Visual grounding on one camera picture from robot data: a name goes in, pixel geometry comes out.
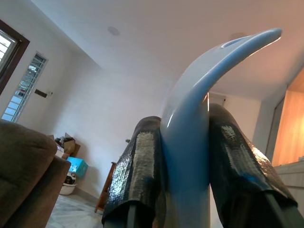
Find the small dark wall plaque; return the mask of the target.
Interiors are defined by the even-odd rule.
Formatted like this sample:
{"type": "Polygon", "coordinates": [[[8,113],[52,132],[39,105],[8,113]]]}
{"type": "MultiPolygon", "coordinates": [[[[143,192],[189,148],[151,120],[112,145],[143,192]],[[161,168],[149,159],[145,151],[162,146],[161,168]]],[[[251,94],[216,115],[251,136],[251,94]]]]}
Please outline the small dark wall plaque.
{"type": "Polygon", "coordinates": [[[45,92],[42,92],[41,90],[38,90],[38,89],[36,89],[34,93],[43,97],[43,98],[47,98],[47,97],[50,97],[50,96],[53,95],[53,92],[51,92],[51,91],[48,91],[48,92],[45,93],[45,92]]]}

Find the open brown cardboard box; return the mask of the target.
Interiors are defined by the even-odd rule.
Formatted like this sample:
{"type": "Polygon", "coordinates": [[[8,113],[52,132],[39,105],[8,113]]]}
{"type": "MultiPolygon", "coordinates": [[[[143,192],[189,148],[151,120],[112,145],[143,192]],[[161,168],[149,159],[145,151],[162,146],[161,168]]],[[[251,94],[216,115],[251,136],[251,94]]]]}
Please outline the open brown cardboard box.
{"type": "Polygon", "coordinates": [[[56,138],[55,142],[57,144],[57,157],[66,160],[68,157],[77,156],[80,145],[77,144],[75,139],[69,134],[65,133],[64,136],[56,138]]]}

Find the light blue box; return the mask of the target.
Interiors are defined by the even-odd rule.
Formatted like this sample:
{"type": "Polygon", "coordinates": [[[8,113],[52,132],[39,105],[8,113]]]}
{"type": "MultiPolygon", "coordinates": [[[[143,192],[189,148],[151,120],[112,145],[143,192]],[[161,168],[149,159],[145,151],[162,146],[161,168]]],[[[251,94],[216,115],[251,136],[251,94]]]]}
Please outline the light blue box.
{"type": "Polygon", "coordinates": [[[79,178],[83,178],[85,176],[88,168],[88,164],[85,162],[85,160],[69,156],[67,158],[67,161],[71,163],[71,166],[69,168],[70,173],[74,173],[79,178]]]}

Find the dark wooden window frame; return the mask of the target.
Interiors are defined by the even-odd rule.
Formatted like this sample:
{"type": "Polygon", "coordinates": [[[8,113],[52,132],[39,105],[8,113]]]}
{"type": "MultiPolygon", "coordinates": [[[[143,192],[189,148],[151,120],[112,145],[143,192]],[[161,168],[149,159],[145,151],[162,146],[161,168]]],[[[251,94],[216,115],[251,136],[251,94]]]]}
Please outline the dark wooden window frame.
{"type": "Polygon", "coordinates": [[[0,19],[0,35],[2,34],[11,44],[8,47],[8,52],[3,55],[2,64],[0,61],[0,95],[30,44],[27,38],[0,19]]]}

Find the light wooden wardrobe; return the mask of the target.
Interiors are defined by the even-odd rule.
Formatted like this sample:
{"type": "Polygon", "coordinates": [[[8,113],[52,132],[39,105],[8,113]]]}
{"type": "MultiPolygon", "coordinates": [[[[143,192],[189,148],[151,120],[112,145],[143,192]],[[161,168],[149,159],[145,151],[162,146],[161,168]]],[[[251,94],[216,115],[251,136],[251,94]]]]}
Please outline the light wooden wardrobe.
{"type": "Polygon", "coordinates": [[[301,158],[304,158],[304,67],[285,93],[272,165],[294,163],[301,158]]]}

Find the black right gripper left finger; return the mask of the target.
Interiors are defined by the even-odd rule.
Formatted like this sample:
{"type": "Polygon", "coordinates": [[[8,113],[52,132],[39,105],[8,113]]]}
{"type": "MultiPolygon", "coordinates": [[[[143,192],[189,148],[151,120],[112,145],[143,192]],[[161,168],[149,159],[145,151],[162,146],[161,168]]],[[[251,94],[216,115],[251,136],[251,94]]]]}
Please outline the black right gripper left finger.
{"type": "Polygon", "coordinates": [[[136,125],[114,169],[103,228],[164,228],[166,165],[161,119],[148,116],[136,125]]]}

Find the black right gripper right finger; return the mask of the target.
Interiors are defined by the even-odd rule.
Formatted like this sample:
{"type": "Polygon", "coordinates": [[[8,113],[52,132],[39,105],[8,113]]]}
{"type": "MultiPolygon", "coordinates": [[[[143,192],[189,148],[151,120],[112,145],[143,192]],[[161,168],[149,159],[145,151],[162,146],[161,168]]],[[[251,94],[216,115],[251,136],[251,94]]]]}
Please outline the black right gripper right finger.
{"type": "Polygon", "coordinates": [[[298,204],[224,107],[209,107],[209,179],[223,228],[298,228],[298,204]]]}

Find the white round basket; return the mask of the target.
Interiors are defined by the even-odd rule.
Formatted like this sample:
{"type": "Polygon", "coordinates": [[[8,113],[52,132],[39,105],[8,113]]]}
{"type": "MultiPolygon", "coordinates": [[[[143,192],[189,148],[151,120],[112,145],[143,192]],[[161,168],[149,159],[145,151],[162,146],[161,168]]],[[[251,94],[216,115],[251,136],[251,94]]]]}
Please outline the white round basket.
{"type": "Polygon", "coordinates": [[[70,195],[76,187],[76,175],[68,172],[66,179],[61,187],[60,195],[70,195]]]}

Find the brown fabric sofa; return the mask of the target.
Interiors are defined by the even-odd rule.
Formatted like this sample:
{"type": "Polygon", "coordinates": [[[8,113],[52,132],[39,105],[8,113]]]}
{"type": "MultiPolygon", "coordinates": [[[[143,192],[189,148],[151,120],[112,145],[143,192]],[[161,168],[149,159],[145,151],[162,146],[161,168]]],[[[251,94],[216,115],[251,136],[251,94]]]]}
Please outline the brown fabric sofa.
{"type": "Polygon", "coordinates": [[[0,120],[0,228],[45,228],[71,163],[54,139],[0,120]]]}

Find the brown wooden side cabinet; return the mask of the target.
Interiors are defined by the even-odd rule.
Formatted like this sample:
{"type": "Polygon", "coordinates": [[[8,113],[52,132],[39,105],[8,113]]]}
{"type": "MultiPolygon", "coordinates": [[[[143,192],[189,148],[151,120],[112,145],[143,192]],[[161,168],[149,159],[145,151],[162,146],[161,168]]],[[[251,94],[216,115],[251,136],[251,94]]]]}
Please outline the brown wooden side cabinet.
{"type": "Polygon", "coordinates": [[[100,194],[100,197],[98,199],[98,202],[96,204],[95,207],[95,213],[100,210],[100,211],[104,211],[105,205],[107,203],[107,198],[108,198],[108,191],[112,182],[112,176],[113,176],[113,172],[115,170],[116,167],[116,163],[115,162],[111,162],[111,168],[109,170],[109,173],[107,175],[104,187],[102,189],[102,192],[100,194]]]}

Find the louvered glass window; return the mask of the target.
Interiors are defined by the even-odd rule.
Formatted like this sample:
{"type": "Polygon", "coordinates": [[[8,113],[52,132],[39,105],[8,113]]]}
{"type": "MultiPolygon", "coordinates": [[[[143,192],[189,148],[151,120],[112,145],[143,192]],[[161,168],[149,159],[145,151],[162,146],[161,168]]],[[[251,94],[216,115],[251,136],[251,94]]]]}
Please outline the louvered glass window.
{"type": "Polygon", "coordinates": [[[22,110],[24,109],[31,92],[43,72],[47,59],[39,53],[36,53],[28,65],[19,85],[13,96],[11,97],[4,113],[2,120],[16,123],[22,110]]]}

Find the white drawer cabinet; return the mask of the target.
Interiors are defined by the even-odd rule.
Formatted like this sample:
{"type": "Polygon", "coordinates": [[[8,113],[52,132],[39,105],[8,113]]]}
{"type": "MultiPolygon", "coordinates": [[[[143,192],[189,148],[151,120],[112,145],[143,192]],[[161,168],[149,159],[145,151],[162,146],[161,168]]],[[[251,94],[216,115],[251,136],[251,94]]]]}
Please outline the white drawer cabinet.
{"type": "Polygon", "coordinates": [[[304,161],[275,167],[283,183],[296,199],[299,208],[304,208],[304,161]]]}

